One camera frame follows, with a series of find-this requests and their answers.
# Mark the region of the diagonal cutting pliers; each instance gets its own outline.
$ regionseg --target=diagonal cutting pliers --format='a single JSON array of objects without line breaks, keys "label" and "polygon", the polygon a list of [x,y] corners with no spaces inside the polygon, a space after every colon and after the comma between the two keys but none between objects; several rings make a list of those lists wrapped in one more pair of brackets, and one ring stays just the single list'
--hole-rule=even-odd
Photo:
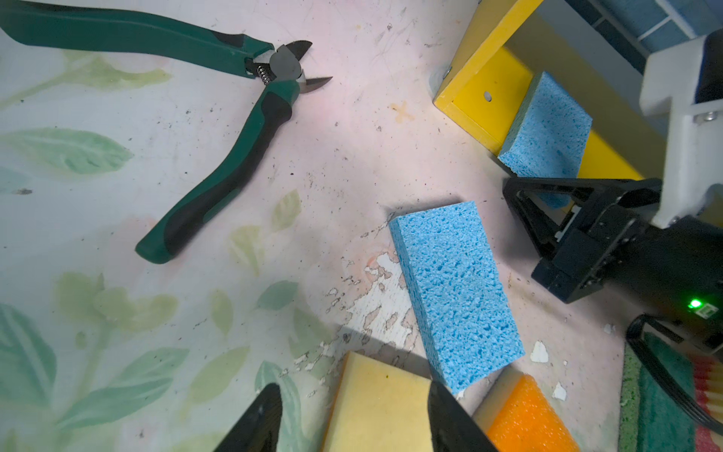
[{"label": "diagonal cutting pliers", "polygon": [[0,27],[29,46],[153,54],[242,77],[265,88],[228,156],[143,237],[136,252],[157,264],[176,257],[193,236],[248,183],[278,128],[291,118],[300,93],[331,77],[307,79],[299,60],[312,43],[274,46],[155,14],[0,0]]}]

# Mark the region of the blue sponge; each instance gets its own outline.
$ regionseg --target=blue sponge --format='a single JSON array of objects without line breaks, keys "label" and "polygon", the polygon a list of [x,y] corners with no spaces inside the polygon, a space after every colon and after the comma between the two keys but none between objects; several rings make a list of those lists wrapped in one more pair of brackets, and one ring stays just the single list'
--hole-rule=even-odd
[{"label": "blue sponge", "polygon": [[432,376],[458,393],[524,356],[474,202],[389,223]]},{"label": "blue sponge", "polygon": [[[499,159],[520,177],[577,177],[592,118],[547,72],[535,76]],[[542,197],[565,207],[564,195]]]}]

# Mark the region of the green plier handle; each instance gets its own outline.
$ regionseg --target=green plier handle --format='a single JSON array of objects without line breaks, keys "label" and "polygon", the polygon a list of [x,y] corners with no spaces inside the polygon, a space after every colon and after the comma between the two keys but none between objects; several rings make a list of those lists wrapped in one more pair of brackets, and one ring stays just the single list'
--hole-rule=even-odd
[{"label": "green plier handle", "polygon": [[140,257],[156,264],[167,263],[236,197],[261,163],[278,128],[291,118],[291,106],[299,91],[296,80],[273,81],[266,86],[231,152],[138,242]]},{"label": "green plier handle", "polygon": [[144,12],[0,0],[0,27],[29,46],[152,54],[254,78],[246,70],[273,44]]},{"label": "green plier handle", "polygon": [[[272,44],[246,35],[217,33],[154,14],[22,0],[0,0],[0,27],[29,46],[161,55],[248,78],[256,74],[247,71],[247,62],[273,50]],[[141,257],[157,264],[173,259],[241,191],[278,128],[291,118],[299,91],[296,80],[266,86],[231,152],[143,237],[136,246]]]}]

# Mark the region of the blue tile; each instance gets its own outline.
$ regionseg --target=blue tile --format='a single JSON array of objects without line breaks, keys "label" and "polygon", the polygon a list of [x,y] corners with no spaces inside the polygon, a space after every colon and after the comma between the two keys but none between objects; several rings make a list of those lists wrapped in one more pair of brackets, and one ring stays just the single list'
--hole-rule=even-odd
[{"label": "blue tile", "polygon": [[658,50],[684,43],[687,40],[688,37],[685,33],[680,31],[680,28],[671,20],[640,42],[645,48],[650,50],[650,52],[657,52]]},{"label": "blue tile", "polygon": [[713,15],[718,19],[718,23],[723,24],[723,1],[706,0],[708,8],[711,9]]},{"label": "blue tile", "polygon": [[600,0],[600,3],[635,37],[667,17],[655,0]]},{"label": "blue tile", "polygon": [[602,14],[587,0],[565,0],[583,19],[593,25]]},{"label": "blue tile", "polygon": [[670,0],[670,4],[693,27],[698,36],[708,35],[721,27],[721,23],[704,0]]},{"label": "blue tile", "polygon": [[606,20],[600,22],[600,25],[596,28],[597,32],[602,35],[603,38],[610,44],[617,52],[623,56],[624,59],[628,60],[638,72],[643,74],[645,71],[645,57],[633,46],[625,36],[620,34],[617,28],[613,27],[612,24]]}]

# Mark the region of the peeling paint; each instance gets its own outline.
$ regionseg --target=peeling paint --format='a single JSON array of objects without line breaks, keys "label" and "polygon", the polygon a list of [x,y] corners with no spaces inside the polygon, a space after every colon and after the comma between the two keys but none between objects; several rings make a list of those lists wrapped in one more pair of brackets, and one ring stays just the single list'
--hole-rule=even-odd
[{"label": "peeling paint", "polygon": [[562,387],[559,381],[555,386],[555,390],[552,392],[552,397],[561,401],[566,401],[568,399],[568,392]]},{"label": "peeling paint", "polygon": [[530,353],[530,359],[532,362],[548,362],[549,355],[547,354],[547,347],[544,346],[542,341],[535,342],[535,347]]},{"label": "peeling paint", "polygon": [[[371,278],[371,288],[350,303],[347,312],[351,317],[345,326],[364,334],[361,338],[363,346],[374,338],[377,343],[399,344],[405,351],[411,351],[419,332],[409,294],[398,284],[402,274],[398,259],[391,253],[384,252],[370,259],[363,271]],[[347,343],[353,342],[352,337],[342,339]]]},{"label": "peeling paint", "polygon": [[309,352],[307,351],[306,353],[304,353],[303,355],[301,355],[300,357],[298,357],[294,360],[294,365],[299,365],[302,362],[306,361],[308,358],[309,358]]}]

